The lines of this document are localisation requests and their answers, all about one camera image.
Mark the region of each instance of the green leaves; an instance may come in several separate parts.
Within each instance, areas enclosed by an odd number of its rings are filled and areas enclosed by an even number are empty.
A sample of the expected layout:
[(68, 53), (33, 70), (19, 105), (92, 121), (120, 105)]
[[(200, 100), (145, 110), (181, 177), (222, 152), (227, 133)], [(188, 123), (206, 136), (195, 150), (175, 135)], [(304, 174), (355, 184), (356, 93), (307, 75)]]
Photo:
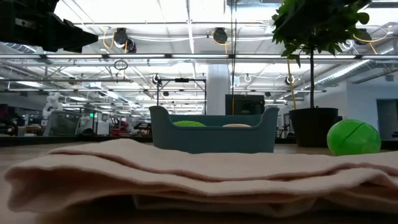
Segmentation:
[(356, 18), (357, 18), (357, 20), (358, 20), (360, 23), (362, 23), (363, 25), (368, 24), (368, 22), (369, 22), (369, 20), (370, 20), (369, 14), (368, 14), (368, 13), (365, 13), (365, 12), (359, 12), (359, 13), (357, 13), (357, 14), (356, 14)]
[(289, 55), (287, 59), (296, 60), (298, 67), (301, 68), (300, 55)]
[(307, 55), (312, 50), (318, 54), (327, 51), (332, 55), (342, 52), (339, 44), (357, 35), (356, 24), (369, 22), (368, 14), (358, 12), (361, 1), (334, 4), (332, 0), (285, 0), (285, 4), (277, 9), (278, 14), (272, 16), (275, 27), (272, 41), (284, 44), (282, 56), (289, 59), (298, 49)]

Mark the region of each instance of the folded towel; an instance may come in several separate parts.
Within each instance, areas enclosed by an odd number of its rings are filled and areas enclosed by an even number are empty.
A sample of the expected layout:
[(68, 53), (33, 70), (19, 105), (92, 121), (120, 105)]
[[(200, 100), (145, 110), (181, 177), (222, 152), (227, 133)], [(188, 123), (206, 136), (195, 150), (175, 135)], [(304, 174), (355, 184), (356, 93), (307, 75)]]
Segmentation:
[(15, 212), (135, 195), (141, 209), (287, 217), (333, 204), (398, 213), (398, 152), (189, 154), (119, 139), (54, 149), (12, 166), (5, 179)]

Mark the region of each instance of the black plant pot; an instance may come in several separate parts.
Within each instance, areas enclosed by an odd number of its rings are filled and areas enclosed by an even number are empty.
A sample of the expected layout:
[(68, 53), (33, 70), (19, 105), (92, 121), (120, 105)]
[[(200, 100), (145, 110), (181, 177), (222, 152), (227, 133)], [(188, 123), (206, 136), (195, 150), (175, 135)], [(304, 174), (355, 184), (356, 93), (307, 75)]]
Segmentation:
[(300, 147), (328, 147), (326, 136), (337, 122), (336, 108), (307, 108), (289, 111), (297, 145)]

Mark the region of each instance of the wooden table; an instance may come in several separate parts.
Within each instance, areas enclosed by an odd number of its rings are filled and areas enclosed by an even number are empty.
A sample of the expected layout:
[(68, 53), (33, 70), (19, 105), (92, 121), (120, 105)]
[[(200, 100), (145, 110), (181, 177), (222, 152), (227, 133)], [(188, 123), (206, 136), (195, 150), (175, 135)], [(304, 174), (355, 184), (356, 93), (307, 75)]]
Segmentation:
[[(57, 147), (84, 144), (48, 144), (36, 146), (0, 147), (0, 170), (26, 159), (43, 156)], [(275, 153), (330, 154), (328, 149), (297, 148), (295, 145), (276, 145)], [(1, 224), (131, 224), (131, 223), (398, 223), (398, 216), (379, 213), (318, 212), (297, 217), (271, 219), (255, 215), (210, 214), (199, 212), (142, 212), (134, 211), (129, 197), (102, 198), (91, 204), (78, 205), (57, 213), (36, 214), (31, 212), (13, 213), (6, 201), (9, 186), (0, 179), (0, 223)]]

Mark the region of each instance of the plant stem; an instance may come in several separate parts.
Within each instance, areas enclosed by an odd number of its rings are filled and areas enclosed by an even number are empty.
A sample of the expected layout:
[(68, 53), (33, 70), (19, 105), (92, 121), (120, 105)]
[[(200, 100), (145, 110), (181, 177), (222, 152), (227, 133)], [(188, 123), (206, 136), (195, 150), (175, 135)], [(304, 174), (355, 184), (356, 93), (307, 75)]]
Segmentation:
[(313, 79), (313, 51), (314, 48), (311, 48), (311, 56), (310, 56), (310, 64), (311, 64), (311, 92), (310, 92), (310, 107), (315, 108), (313, 102), (313, 91), (315, 89), (314, 79)]

